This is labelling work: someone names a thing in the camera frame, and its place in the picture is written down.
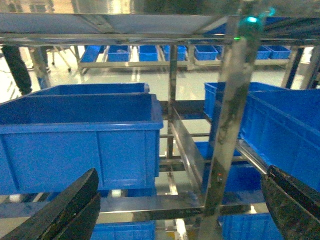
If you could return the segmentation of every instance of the blue storage crate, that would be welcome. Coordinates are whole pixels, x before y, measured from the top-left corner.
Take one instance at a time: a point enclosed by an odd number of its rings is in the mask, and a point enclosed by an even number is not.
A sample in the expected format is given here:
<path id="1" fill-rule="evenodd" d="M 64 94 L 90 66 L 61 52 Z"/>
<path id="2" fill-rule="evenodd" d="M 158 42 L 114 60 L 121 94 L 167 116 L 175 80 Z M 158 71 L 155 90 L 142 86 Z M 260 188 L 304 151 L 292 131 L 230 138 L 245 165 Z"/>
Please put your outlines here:
<path id="1" fill-rule="evenodd" d="M 194 56 L 199 61 L 216 60 L 218 51 L 211 45 L 195 45 Z"/>
<path id="2" fill-rule="evenodd" d="M 270 49 L 270 59 L 288 59 L 291 51 L 284 46 L 267 46 Z"/>
<path id="3" fill-rule="evenodd" d="M 158 50 L 155 45 L 142 45 L 138 47 L 140 62 L 158 61 Z"/>
<path id="4" fill-rule="evenodd" d="M 86 47 L 84 54 L 82 55 L 80 62 L 81 63 L 94 63 L 97 61 L 97 58 L 100 54 L 101 47 L 97 45 L 89 45 Z"/>
<path id="5" fill-rule="evenodd" d="M 89 46 L 93 46 L 95 49 L 99 49 L 99 54 L 103 54 L 106 49 L 106 46 L 102 45 L 84 45 L 84 50 L 87 50 Z"/>
<path id="6" fill-rule="evenodd" d="M 49 95 L 86 95 L 86 94 L 125 94 L 125 93 L 148 93 L 147 83 L 99 83 L 99 84 L 69 84 L 58 85 L 40 91 L 32 92 L 28 96 Z"/>
<path id="7" fill-rule="evenodd" d="M 170 46 L 164 45 L 164 46 L 162 46 L 162 50 L 164 53 L 164 59 L 166 61 L 170 61 Z M 177 60 L 184 61 L 186 59 L 187 47 L 179 45 L 177 50 L 178 50 Z"/>
<path id="8" fill-rule="evenodd" d="M 108 50 L 109 62 L 129 62 L 130 47 L 128 45 L 111 45 Z"/>
<path id="9" fill-rule="evenodd" d="M 196 146 L 204 159 L 212 157 L 212 151 L 208 142 L 196 142 Z M 207 163 L 203 170 L 202 193 L 205 193 L 208 185 L 210 165 Z M 225 196 L 232 192 L 232 202 L 240 201 L 240 204 L 262 203 L 264 201 L 261 192 L 261 175 L 250 164 L 245 162 L 233 162 L 225 185 Z M 224 240 L 283 240 L 279 230 L 269 213 L 253 215 L 227 215 L 219 217 L 222 223 L 222 235 Z"/>
<path id="10" fill-rule="evenodd" d="M 267 48 L 265 46 L 260 46 L 258 49 L 258 53 L 256 54 L 255 59 L 265 60 L 265 59 L 269 58 L 270 54 L 271 54 L 271 51 L 269 50 L 269 48 Z"/>
<path id="11" fill-rule="evenodd" d="M 220 56 L 222 56 L 222 53 L 224 51 L 224 46 L 223 45 L 214 45 L 213 47 L 218 51 L 218 54 Z"/>
<path id="12" fill-rule="evenodd" d="M 214 106 L 216 101 L 216 95 L 217 95 L 217 88 L 218 84 L 220 85 L 220 89 L 225 89 L 225 83 L 224 82 L 207 82 L 204 84 L 204 90 L 205 90 L 205 100 L 204 100 L 204 113 L 212 119 L 214 114 Z M 286 88 L 281 88 L 277 86 L 271 86 L 264 83 L 259 82 L 251 82 L 249 91 L 250 92 L 259 92 L 259 91 L 286 91 Z"/>
<path id="13" fill-rule="evenodd" d="M 228 215 L 220 219 L 224 240 L 283 240 L 269 213 Z"/>
<path id="14" fill-rule="evenodd" d="M 213 148 L 207 141 L 196 142 L 201 155 L 204 159 L 211 159 L 213 155 Z M 234 151 L 234 156 L 240 156 L 238 151 Z M 203 169 L 202 186 L 203 193 L 207 190 L 208 178 L 210 174 L 210 163 L 206 163 Z M 229 176 L 225 186 L 225 192 L 237 192 L 248 190 L 259 190 L 260 173 L 250 164 L 243 162 L 234 162 L 230 168 Z"/>
<path id="15" fill-rule="evenodd" d="M 240 136 L 265 160 L 320 191 L 319 90 L 253 92 Z"/>
<path id="16" fill-rule="evenodd" d="M 99 190 L 153 188 L 154 94 L 27 96 L 0 105 L 0 194 L 61 192 L 90 168 Z"/>
<path id="17" fill-rule="evenodd" d="M 155 222 L 124 222 L 97 224 L 91 240 L 154 240 Z"/>

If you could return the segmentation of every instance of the green led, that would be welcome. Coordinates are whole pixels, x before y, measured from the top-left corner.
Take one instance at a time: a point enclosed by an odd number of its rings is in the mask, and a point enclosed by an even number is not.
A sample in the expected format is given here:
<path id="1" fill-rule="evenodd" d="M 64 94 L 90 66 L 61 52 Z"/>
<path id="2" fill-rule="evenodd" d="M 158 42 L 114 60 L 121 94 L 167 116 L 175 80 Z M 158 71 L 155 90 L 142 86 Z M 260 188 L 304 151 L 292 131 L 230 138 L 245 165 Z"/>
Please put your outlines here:
<path id="1" fill-rule="evenodd" d="M 248 16 L 246 20 L 250 23 L 256 23 L 258 21 L 258 19 L 254 16 Z"/>
<path id="2" fill-rule="evenodd" d="M 270 8 L 269 8 L 269 11 L 270 11 L 269 17 L 272 17 L 273 15 L 276 14 L 276 9 L 275 9 L 274 7 L 270 7 Z"/>

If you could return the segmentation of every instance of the floor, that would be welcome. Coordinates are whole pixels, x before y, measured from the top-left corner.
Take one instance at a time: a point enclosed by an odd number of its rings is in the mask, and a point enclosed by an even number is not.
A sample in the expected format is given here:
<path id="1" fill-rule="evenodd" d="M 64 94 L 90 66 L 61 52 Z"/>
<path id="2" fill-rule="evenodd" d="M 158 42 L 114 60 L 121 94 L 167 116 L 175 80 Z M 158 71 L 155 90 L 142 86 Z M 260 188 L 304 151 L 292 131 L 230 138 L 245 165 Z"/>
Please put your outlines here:
<path id="1" fill-rule="evenodd" d="M 23 59 L 30 65 L 30 57 L 28 51 L 23 49 Z M 84 47 L 80 47 L 80 53 L 84 52 Z M 71 72 L 68 72 L 68 67 L 62 61 L 61 57 L 56 54 L 55 65 L 50 66 L 50 83 L 52 86 L 63 84 L 93 84 L 93 83 L 127 83 L 127 82 L 142 82 L 148 83 L 150 92 L 157 95 L 159 100 L 168 99 L 168 78 L 169 72 L 166 67 L 159 68 L 124 68 L 124 69 L 108 69 L 108 68 L 92 68 L 85 75 L 80 75 L 77 71 L 77 61 L 69 50 L 62 52 L 71 65 Z M 52 62 L 52 53 L 48 53 L 49 63 Z M 32 80 L 33 91 L 40 89 L 37 77 L 34 71 L 29 72 Z M 284 77 L 285 70 L 279 66 L 260 67 L 253 73 L 252 82 L 266 83 L 270 85 L 280 86 Z M 203 100 L 205 97 L 204 83 L 217 82 L 219 77 L 219 69 L 215 67 L 202 67 L 193 71 L 178 69 L 176 99 L 177 100 Z M 298 75 L 295 79 L 293 88 L 298 89 L 303 76 Z M 0 58 L 0 103 L 15 99 L 20 96 L 19 90 L 9 72 L 5 59 Z M 210 126 L 206 120 L 184 120 L 184 124 L 190 133 L 208 133 Z M 166 122 L 161 130 L 165 134 L 167 129 Z M 195 141 L 205 141 L 206 137 L 197 137 Z M 160 141 L 160 154 L 164 155 L 166 151 L 166 140 Z M 177 148 L 174 149 L 174 154 L 179 155 Z M 189 184 L 185 172 L 175 172 L 174 177 L 177 180 L 177 189 L 179 192 L 187 191 Z M 159 194 L 169 193 L 167 176 L 164 173 L 157 178 L 157 186 L 159 186 Z M 159 239 L 172 239 L 172 235 L 164 234 L 159 231 Z"/>

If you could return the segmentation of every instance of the person's leg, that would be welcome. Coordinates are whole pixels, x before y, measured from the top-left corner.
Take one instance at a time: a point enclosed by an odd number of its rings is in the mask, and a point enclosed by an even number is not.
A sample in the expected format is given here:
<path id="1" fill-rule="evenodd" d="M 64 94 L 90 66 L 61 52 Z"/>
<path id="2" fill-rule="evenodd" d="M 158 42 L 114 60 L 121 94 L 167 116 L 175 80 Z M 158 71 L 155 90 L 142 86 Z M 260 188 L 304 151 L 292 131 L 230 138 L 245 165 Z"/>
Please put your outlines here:
<path id="1" fill-rule="evenodd" d="M 2 52 L 21 94 L 30 93 L 32 91 L 31 79 L 27 67 L 21 58 L 19 47 L 5 45 L 2 47 Z"/>

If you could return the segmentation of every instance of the metal rack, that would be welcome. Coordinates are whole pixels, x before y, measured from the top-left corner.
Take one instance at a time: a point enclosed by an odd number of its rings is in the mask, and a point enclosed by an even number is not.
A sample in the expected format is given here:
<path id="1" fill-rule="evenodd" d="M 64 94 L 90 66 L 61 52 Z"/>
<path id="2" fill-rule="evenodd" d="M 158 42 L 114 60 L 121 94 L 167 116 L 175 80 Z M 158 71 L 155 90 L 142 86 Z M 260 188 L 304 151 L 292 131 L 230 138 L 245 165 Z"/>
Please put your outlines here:
<path id="1" fill-rule="evenodd" d="M 170 65 L 169 61 L 165 61 L 164 54 L 159 46 L 158 50 L 158 61 L 134 61 L 132 56 L 129 57 L 130 61 L 116 61 L 109 62 L 107 61 L 108 49 L 103 53 L 103 58 L 95 62 L 82 62 L 82 57 L 79 55 L 76 56 L 77 65 L 79 72 L 85 74 L 88 69 L 93 68 L 137 68 L 137 67 L 168 67 Z M 177 67 L 185 67 L 187 71 L 194 70 L 195 68 L 201 67 L 220 67 L 221 60 L 197 60 L 194 56 L 194 45 L 188 45 L 187 57 L 184 61 L 178 61 Z M 288 64 L 288 59 L 265 59 L 265 60 L 256 60 L 254 64 L 256 66 L 276 66 L 276 65 L 286 65 Z"/>
<path id="2" fill-rule="evenodd" d="M 162 219 L 202 217 L 198 240 L 215 239 L 219 215 L 267 213 L 264 203 L 222 205 L 224 188 L 235 147 L 242 159 L 252 163 L 262 174 L 262 164 L 252 149 L 238 141 L 238 132 L 254 70 L 258 47 L 263 45 L 294 46 L 282 85 L 289 88 L 294 79 L 302 50 L 319 44 L 320 2 L 314 0 L 101 0 L 43 2 L 43 14 L 33 14 L 29 5 L 0 6 L 0 44 L 18 44 L 31 48 L 31 57 L 40 85 L 50 86 L 46 66 L 38 46 L 42 45 L 114 45 L 156 44 L 171 45 L 168 101 L 163 101 L 163 116 L 168 120 L 167 156 L 161 164 L 173 166 L 183 162 L 192 189 L 177 193 L 170 177 L 171 195 L 155 197 L 102 198 L 98 223 L 134 222 Z M 266 17 L 286 17 L 269 25 Z M 226 34 L 205 34 L 226 24 Z M 206 194 L 200 194 L 203 166 L 202 156 L 183 119 L 204 118 L 204 101 L 176 100 L 177 45 L 225 45 L 219 82 L 226 82 L 219 120 L 211 125 L 210 143 L 214 146 Z M 314 74 L 305 77 L 306 86 L 316 79 L 319 51 L 313 52 L 310 69 Z M 180 158 L 173 156 L 173 141 L 177 142 Z M 0 204 L 0 223 L 19 224 L 44 204 L 42 193 L 33 201 Z M 188 236 L 181 232 L 181 239 Z"/>

